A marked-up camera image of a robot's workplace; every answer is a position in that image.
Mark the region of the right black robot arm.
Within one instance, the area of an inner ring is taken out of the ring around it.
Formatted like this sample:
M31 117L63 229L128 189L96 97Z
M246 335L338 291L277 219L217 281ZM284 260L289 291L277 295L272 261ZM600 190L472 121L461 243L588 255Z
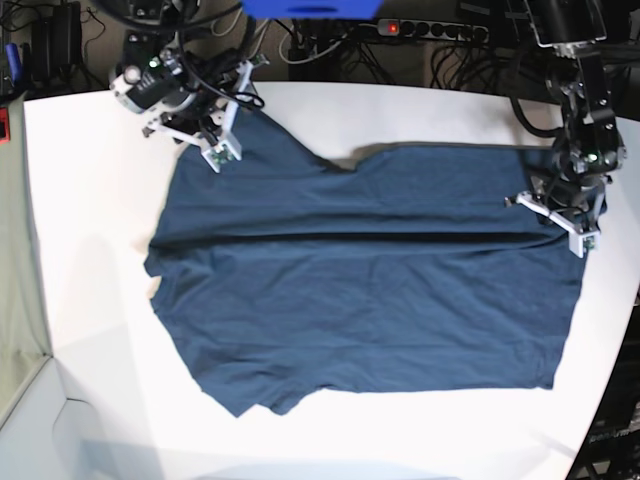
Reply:
M218 36L216 22L240 17L241 5L210 16L200 14L199 1L95 5L127 29L109 88L121 105L144 118L144 136L162 133L193 145L214 168L240 159L242 146L233 126L241 110L264 106L251 76L268 62L258 52L267 26L247 17L238 46L204 58L188 51L188 44Z

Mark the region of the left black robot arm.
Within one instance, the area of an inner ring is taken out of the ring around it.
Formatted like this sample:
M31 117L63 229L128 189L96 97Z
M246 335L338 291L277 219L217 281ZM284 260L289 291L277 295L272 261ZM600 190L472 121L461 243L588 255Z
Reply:
M528 170L531 191L512 201L538 212L571 235L594 235L606 186L626 155L616 124L610 83L596 45L607 37L597 1L528 1L533 35L514 54L511 75L535 48L552 53L546 86L560 106L562 124L533 126L516 96L516 118L532 135L552 140L550 157Z

